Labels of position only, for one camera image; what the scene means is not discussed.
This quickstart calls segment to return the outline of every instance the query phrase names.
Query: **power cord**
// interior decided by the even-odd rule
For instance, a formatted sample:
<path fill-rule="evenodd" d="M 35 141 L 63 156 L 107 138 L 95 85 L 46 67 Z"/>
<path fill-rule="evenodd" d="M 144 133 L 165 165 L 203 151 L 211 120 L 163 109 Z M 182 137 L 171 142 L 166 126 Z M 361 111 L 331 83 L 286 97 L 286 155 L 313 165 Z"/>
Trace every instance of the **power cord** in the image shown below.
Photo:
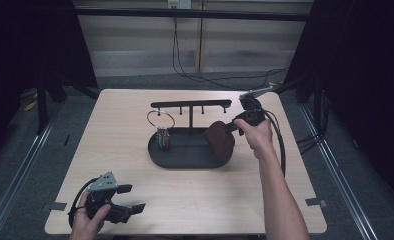
<path fill-rule="evenodd" d="M 279 72 L 288 71 L 288 67 L 286 67 L 286 68 L 282 68 L 282 69 L 272 69 L 272 70 L 267 71 L 263 75 L 257 75 L 257 76 L 251 76 L 251 77 L 222 77 L 222 78 L 212 78 L 212 79 L 204 78 L 201 76 L 188 75 L 187 73 L 185 73 L 185 71 L 182 67 L 181 58 L 179 55 L 179 42 L 178 42 L 178 31 L 177 31 L 178 27 L 177 27 L 177 19 L 176 18 L 174 18 L 174 26 L 175 26 L 175 32 L 174 32 L 173 49 L 172 49 L 172 67 L 178 75 L 180 75 L 182 77 L 186 77 L 187 79 L 189 79 L 191 81 L 200 82 L 200 83 L 209 82 L 209 83 L 215 84 L 217 86 L 228 88 L 231 90 L 250 91 L 250 90 L 256 90 L 259 88 L 266 87 L 266 84 L 268 83 L 268 79 L 267 79 L 268 76 L 272 76 L 272 75 L 277 74 Z M 178 58 L 179 67 L 181 69 L 180 72 L 175 67 L 175 50 L 176 50 L 176 55 L 177 55 L 176 57 Z M 264 80 L 261 84 L 255 86 L 253 88 L 236 88 L 236 87 L 231 87 L 231 86 L 227 86 L 227 85 L 216 82 L 219 80 L 242 79 L 242 78 L 247 78 L 247 79 L 264 78 Z"/>

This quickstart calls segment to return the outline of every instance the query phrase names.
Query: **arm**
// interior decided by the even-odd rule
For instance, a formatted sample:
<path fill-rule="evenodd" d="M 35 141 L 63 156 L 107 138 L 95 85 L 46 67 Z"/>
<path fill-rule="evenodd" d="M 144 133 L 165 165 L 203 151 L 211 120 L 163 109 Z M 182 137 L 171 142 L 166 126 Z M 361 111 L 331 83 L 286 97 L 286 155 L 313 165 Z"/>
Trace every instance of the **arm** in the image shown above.
<path fill-rule="evenodd" d="M 309 239 L 306 223 L 288 189 L 272 143 L 271 123 L 265 120 L 256 127 L 242 119 L 234 123 L 244 131 L 259 160 L 267 239 Z"/>
<path fill-rule="evenodd" d="M 90 193 L 82 193 L 78 206 L 84 206 Z M 103 228 L 104 218 L 110 212 L 110 204 L 102 206 L 92 219 L 88 218 L 86 208 L 80 208 L 75 213 L 70 240 L 93 240 L 97 233 Z"/>

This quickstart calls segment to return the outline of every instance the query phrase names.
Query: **black tray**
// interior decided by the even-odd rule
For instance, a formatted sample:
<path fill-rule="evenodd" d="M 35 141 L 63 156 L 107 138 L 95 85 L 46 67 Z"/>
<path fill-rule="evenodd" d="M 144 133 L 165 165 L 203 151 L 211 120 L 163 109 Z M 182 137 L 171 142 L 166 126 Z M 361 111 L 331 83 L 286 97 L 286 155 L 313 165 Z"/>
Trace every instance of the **black tray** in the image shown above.
<path fill-rule="evenodd" d="M 171 128 L 169 129 L 169 150 L 161 150 L 157 145 L 156 133 L 148 142 L 151 160 L 169 169 L 219 168 L 231 159 L 215 157 L 210 150 L 203 133 L 207 128 Z"/>

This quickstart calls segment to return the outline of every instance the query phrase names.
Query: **wire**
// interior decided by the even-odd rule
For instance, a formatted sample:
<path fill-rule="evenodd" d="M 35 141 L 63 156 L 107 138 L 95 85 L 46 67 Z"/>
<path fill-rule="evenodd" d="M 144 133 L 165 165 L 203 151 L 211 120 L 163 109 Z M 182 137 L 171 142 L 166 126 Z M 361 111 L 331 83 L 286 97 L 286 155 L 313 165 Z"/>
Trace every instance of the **wire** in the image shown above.
<path fill-rule="evenodd" d="M 174 42 L 173 42 L 173 49 L 172 49 L 172 67 L 173 67 L 173 69 L 175 70 L 175 72 L 178 75 L 180 75 L 182 77 L 186 77 L 186 78 L 188 78 L 191 81 L 200 82 L 200 83 L 209 82 L 209 83 L 218 85 L 220 87 L 224 87 L 224 88 L 228 88 L 228 89 L 232 89 L 232 90 L 249 91 L 249 90 L 255 90 L 255 89 L 259 89 L 259 88 L 265 87 L 266 84 L 268 83 L 268 79 L 267 79 L 268 76 L 277 74 L 277 73 L 282 72 L 282 71 L 288 71 L 288 67 L 286 67 L 286 68 L 281 68 L 281 69 L 272 69 L 272 70 L 267 71 L 263 75 L 257 75 L 257 76 L 251 76 L 251 77 L 238 77 L 238 76 L 235 76 L 235 77 L 221 77 L 221 78 L 212 78 L 212 79 L 208 79 L 208 78 L 201 77 L 201 76 L 196 76 L 196 75 L 189 75 L 189 74 L 185 73 L 184 68 L 182 67 L 182 62 L 181 62 L 181 58 L 180 58 L 180 55 L 179 55 L 179 42 L 178 42 L 178 31 L 177 31 L 178 27 L 177 27 L 177 24 L 178 24 L 177 19 L 174 18 L 175 32 L 174 32 L 174 39 L 173 39 Z M 178 58 L 178 64 L 179 64 L 179 67 L 180 67 L 181 71 L 178 71 L 176 69 L 176 67 L 175 67 L 175 50 L 176 50 L 176 55 L 177 55 L 177 58 Z M 216 82 L 216 81 L 220 81 L 220 80 L 242 79 L 242 78 L 247 78 L 247 79 L 264 78 L 264 80 L 263 80 L 263 82 L 261 84 L 255 86 L 255 87 L 252 87 L 252 88 L 236 88 L 236 87 L 231 87 L 231 86 L 227 86 L 227 85 L 224 85 L 224 84 Z"/>
<path fill-rule="evenodd" d="M 279 129 L 278 119 L 275 116 L 275 114 L 263 109 L 262 104 L 260 102 L 256 101 L 256 99 L 253 99 L 253 98 L 248 98 L 248 99 L 250 101 L 252 101 L 254 104 L 256 104 L 256 106 L 258 106 L 263 111 L 265 116 L 268 117 L 269 121 L 271 121 L 271 124 L 274 127 L 274 130 L 275 130 L 275 133 L 277 134 L 278 142 L 279 142 L 279 149 L 280 149 L 280 154 L 281 154 L 281 160 L 280 160 L 281 161 L 281 169 L 282 169 L 282 173 L 285 176 L 285 170 L 286 170 L 285 146 L 284 146 L 284 140 L 281 135 L 281 131 Z"/>
<path fill-rule="evenodd" d="M 301 151 L 300 154 L 303 155 L 306 152 L 308 152 L 310 149 L 312 149 L 316 144 L 318 144 L 324 137 L 327 131 L 327 126 L 328 126 L 328 119 L 329 119 L 329 111 L 331 108 L 331 103 L 329 102 L 328 98 L 326 97 L 325 93 L 323 93 L 322 96 L 322 121 L 321 121 L 321 127 L 318 133 L 307 136 L 301 140 L 296 141 L 297 144 L 306 143 L 304 145 L 299 146 L 299 148 L 304 148 L 307 147 L 305 150 Z"/>
<path fill-rule="evenodd" d="M 81 196 L 81 193 L 85 190 L 85 188 L 90 185 L 91 183 L 97 181 L 98 178 L 93 178 L 91 180 L 89 180 L 87 183 L 85 183 L 85 185 L 79 190 L 78 194 L 76 194 L 75 200 L 73 200 L 72 203 L 72 207 L 70 208 L 70 211 L 68 213 L 69 215 L 69 225 L 72 228 L 73 227 L 73 220 L 75 217 L 75 213 L 78 209 L 83 208 L 85 206 L 81 206 L 81 207 L 76 207 L 76 203 L 78 202 L 79 197 Z"/>

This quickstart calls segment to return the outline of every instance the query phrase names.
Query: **table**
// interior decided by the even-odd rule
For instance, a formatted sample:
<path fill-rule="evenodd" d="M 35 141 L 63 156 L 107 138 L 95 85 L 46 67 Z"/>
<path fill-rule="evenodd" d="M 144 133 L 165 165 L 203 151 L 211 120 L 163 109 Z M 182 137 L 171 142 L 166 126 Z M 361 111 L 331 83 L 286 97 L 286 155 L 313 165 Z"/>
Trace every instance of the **table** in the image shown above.
<path fill-rule="evenodd" d="M 112 235 L 164 234 L 262 234 L 262 190 L 258 161 L 245 136 L 234 132 L 235 147 L 229 163 L 217 169 L 164 169 L 150 159 L 147 145 L 155 128 L 147 121 L 152 102 L 230 99 L 224 113 L 219 106 L 194 108 L 194 126 L 209 127 L 216 120 L 230 122 L 243 111 L 241 92 L 178 90 L 103 90 L 91 114 L 56 202 L 67 203 L 65 211 L 52 211 L 45 225 L 49 234 L 69 234 L 67 212 L 79 189 L 107 171 L 119 184 L 132 184 L 130 193 L 116 194 L 112 201 L 122 206 L 146 203 L 144 212 L 127 224 L 106 222 L 100 233 Z M 296 198 L 310 233 L 326 231 L 287 117 L 277 94 L 258 98 L 278 118 L 287 156 L 286 181 Z M 175 119 L 175 127 L 188 127 L 188 108 L 163 109 Z M 279 154 L 279 145 L 275 148 Z"/>

